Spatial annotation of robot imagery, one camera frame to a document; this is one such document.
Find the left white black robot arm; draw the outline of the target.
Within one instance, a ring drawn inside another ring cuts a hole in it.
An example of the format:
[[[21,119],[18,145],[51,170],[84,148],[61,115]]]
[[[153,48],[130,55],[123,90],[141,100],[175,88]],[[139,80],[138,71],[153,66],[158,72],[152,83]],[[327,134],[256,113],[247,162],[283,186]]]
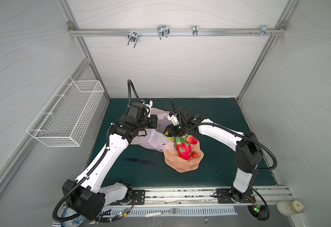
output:
[[[131,185],[117,182],[105,188],[101,186],[117,158],[139,132],[157,126],[157,115],[151,114],[152,100],[136,98],[136,102],[128,102],[119,120],[110,125],[106,143],[91,164],[74,181],[67,180],[63,184],[64,196],[52,213],[54,221],[66,222],[79,216],[94,220],[104,206],[129,200]]]

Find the pink plastic bag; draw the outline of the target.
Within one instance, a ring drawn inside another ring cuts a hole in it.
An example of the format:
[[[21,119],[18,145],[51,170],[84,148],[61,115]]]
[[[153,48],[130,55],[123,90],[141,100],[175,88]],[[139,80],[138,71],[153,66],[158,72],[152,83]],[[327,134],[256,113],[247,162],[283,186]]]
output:
[[[151,109],[151,114],[157,115],[157,127],[155,129],[145,129],[144,132],[140,132],[140,135],[133,139],[130,143],[131,145],[139,145],[147,149],[157,150],[163,152],[164,150],[171,150],[174,148],[174,142],[169,139],[164,132],[168,125],[173,125],[170,120],[168,120],[169,111],[164,111],[157,108]]]

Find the pink green dragon fruit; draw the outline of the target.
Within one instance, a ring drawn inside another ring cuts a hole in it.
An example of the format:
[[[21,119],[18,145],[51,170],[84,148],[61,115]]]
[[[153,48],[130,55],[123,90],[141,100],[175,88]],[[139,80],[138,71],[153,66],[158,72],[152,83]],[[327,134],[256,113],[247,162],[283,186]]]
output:
[[[190,160],[192,156],[192,148],[184,137],[173,137],[175,149],[180,158],[184,160]]]

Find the small red strawberry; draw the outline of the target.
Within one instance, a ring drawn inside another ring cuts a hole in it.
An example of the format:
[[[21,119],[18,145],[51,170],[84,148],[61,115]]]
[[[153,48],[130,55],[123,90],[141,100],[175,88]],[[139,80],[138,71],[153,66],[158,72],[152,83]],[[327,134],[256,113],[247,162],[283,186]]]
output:
[[[199,154],[198,154],[197,152],[193,152],[193,153],[191,154],[191,157],[192,157],[192,159],[196,159],[196,158],[199,157]]]

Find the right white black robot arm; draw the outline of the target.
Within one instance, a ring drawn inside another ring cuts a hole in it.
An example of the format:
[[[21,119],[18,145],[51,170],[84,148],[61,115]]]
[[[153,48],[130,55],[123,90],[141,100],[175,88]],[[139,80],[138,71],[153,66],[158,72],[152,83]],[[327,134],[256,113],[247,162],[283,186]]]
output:
[[[255,193],[262,200],[248,206],[249,213],[258,221],[267,221],[270,218],[270,209],[266,200],[253,188],[255,177],[261,171],[272,171],[277,165],[275,155],[263,144],[258,142],[255,134],[237,132],[217,124],[200,114],[193,116],[186,108],[178,108],[171,100],[173,111],[168,119],[172,122],[166,131],[170,136],[184,136],[191,133],[213,138],[235,152],[237,171],[233,185],[228,192],[215,193],[215,198],[230,199],[234,203],[242,203],[247,199],[247,193]]]

